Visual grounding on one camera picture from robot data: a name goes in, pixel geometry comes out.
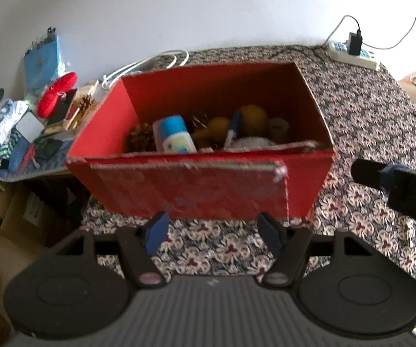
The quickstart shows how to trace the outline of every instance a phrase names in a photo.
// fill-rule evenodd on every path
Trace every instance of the black cable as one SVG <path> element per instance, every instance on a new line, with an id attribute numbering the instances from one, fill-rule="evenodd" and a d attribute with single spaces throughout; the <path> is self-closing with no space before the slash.
<path id="1" fill-rule="evenodd" d="M 358 30 L 361 31 L 361 27 L 359 26 L 358 20 L 354 18 L 353 16 L 350 16 L 349 14 L 347 14 L 347 16 L 355 20 L 355 22 L 358 24 Z"/>
<path id="2" fill-rule="evenodd" d="M 370 45 L 368 45 L 367 43 L 364 43 L 364 42 L 362 42 L 362 44 L 364 44 L 364 45 L 365 45 L 365 46 L 367 46 L 367 47 L 374 48 L 374 49 L 392 49 L 392 48 L 396 47 L 399 43 L 401 43 L 401 42 L 404 40 L 404 38 L 405 38 L 406 36 L 408 36 L 408 34 L 409 34 L 409 33 L 412 31 L 412 29 L 413 29 L 413 25 L 415 25 L 415 21 L 416 21 L 416 12 L 415 12 L 415 18 L 414 18 L 414 20 L 413 20 L 413 23 L 412 23 L 411 28 L 409 29 L 409 31 L 408 31 L 408 32 L 406 32 L 406 34 L 405 34 L 405 35 L 401 38 L 401 40 L 399 40 L 399 42 L 397 42 L 394 46 L 387 47 L 387 48 L 380 48 L 380 47 L 370 46 Z"/>
<path id="3" fill-rule="evenodd" d="M 271 59 L 273 59 L 273 58 L 275 58 L 275 57 L 277 57 L 277 56 L 279 56 L 279 55 L 281 55 L 281 54 L 283 54 L 283 53 L 285 53 L 285 51 L 287 51 L 287 50 L 291 50 L 291 51 L 296 51 L 296 52 L 299 52 L 299 53 L 301 53 L 302 55 L 304 55 L 305 57 L 307 57 L 309 60 L 311 60 L 312 62 L 314 62 L 314 64 L 316 64 L 319 68 L 321 68 L 322 70 L 325 70 L 326 68 L 327 68 L 327 66 L 325 65 L 325 60 L 324 59 L 322 59 L 322 57 L 320 57 L 320 55 L 318 55 L 317 53 L 315 53 L 315 49 L 316 48 L 312 48 L 312 47 L 306 47 L 306 46 L 304 46 L 304 48 L 310 48 L 312 51 L 313 51 L 313 53 L 314 53 L 314 55 L 316 56 L 316 57 L 318 57 L 321 61 L 322 61 L 322 64 L 319 64 L 315 59 L 313 59 L 310 55 L 308 55 L 306 52 L 304 52 L 304 50 L 302 50 L 302 49 L 300 49 L 300 48 L 296 48 L 295 46 L 285 46 L 284 48 L 282 48 L 280 51 L 278 51 L 278 52 L 276 52 L 276 53 L 274 53 L 274 54 L 272 54 L 272 55 L 270 55 L 267 59 L 268 60 L 271 60 Z"/>
<path id="4" fill-rule="evenodd" d="M 340 27 L 340 25 L 343 23 L 343 21 L 344 21 L 344 19 L 346 18 L 346 17 L 350 17 L 350 18 L 352 18 L 352 19 L 354 19 L 355 20 L 355 22 L 358 24 L 358 33 L 360 33 L 361 32 L 361 27 L 359 26 L 359 22 L 358 22 L 358 20 L 356 19 L 356 18 L 354 18 L 353 16 L 350 16 L 349 14 L 345 14 L 344 16 L 343 16 L 343 18 L 341 18 L 341 21 L 340 21 L 340 23 L 333 29 L 333 31 L 330 33 L 330 35 L 327 37 L 327 39 L 325 39 L 325 41 L 322 43 L 322 45 L 324 46 L 325 44 L 327 44 L 327 42 L 330 40 L 330 38 L 331 38 L 331 36 L 335 33 L 335 31 L 337 31 L 338 30 L 338 27 Z"/>

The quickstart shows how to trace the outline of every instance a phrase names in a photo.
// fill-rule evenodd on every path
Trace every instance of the black power adapter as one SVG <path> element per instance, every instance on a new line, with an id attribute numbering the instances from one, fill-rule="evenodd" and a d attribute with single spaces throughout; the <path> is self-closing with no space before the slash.
<path id="1" fill-rule="evenodd" d="M 348 38 L 348 54 L 352 54 L 353 56 L 359 56 L 361 53 L 361 46 L 362 46 L 362 36 L 361 31 L 357 30 L 356 33 L 350 32 L 350 37 Z"/>

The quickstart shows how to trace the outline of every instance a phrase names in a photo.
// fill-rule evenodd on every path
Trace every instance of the pine cone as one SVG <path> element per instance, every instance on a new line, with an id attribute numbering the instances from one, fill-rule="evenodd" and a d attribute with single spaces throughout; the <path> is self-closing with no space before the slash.
<path id="1" fill-rule="evenodd" d="M 156 151 L 155 137 L 151 125 L 138 124 L 126 138 L 127 152 Z"/>
<path id="2" fill-rule="evenodd" d="M 94 99 L 92 98 L 92 96 L 90 96 L 90 95 L 84 96 L 82 98 L 82 102 L 81 102 L 81 105 L 79 107 L 81 112 L 83 112 L 83 113 L 86 112 L 87 109 L 92 105 L 93 101 L 94 101 Z"/>

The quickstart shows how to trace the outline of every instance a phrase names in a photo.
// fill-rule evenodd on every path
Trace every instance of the white cable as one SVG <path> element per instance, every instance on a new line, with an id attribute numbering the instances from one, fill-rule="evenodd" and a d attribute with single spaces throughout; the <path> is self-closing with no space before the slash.
<path id="1" fill-rule="evenodd" d="M 144 59 L 144 60 L 141 60 L 141 61 L 136 61 L 136 62 L 133 62 L 131 64 L 128 64 L 128 65 L 114 71 L 113 73 L 111 73 L 108 76 L 104 75 L 103 76 L 103 81 L 102 81 L 102 87 L 105 90 L 110 90 L 113 87 L 113 85 L 116 82 L 118 82 L 124 75 L 126 75 L 130 71 L 137 70 L 141 65 L 143 65 L 146 62 L 151 61 L 153 59 L 157 59 L 158 57 L 171 56 L 173 59 L 170 62 L 170 64 L 166 66 L 166 69 L 170 69 L 177 63 L 177 56 L 176 55 L 178 55 L 178 54 L 184 54 L 185 55 L 184 60 L 179 64 L 180 67 L 183 67 L 188 62 L 188 59 L 190 58 L 190 55 L 187 51 L 176 49 L 176 50 L 161 52 L 161 53 L 159 53 L 155 56 L 149 57 L 147 59 Z"/>

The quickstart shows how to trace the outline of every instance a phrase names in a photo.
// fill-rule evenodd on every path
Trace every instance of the pile of items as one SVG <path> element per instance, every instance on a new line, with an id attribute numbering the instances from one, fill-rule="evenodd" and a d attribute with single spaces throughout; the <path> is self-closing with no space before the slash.
<path id="1" fill-rule="evenodd" d="M 23 100 L 3 99 L 0 89 L 0 169 L 10 172 L 52 158 L 62 141 L 49 136 L 75 129 L 98 106 L 98 81 L 74 88 L 77 75 L 67 72 L 55 29 L 32 44 L 23 68 Z"/>
<path id="2" fill-rule="evenodd" d="M 269 119 L 266 111 L 253 104 L 235 111 L 232 119 L 205 113 L 186 123 L 174 115 L 149 124 L 137 125 L 127 137 L 128 152 L 158 151 L 195 153 L 218 149 L 255 149 L 289 143 L 288 123 L 280 117 Z"/>

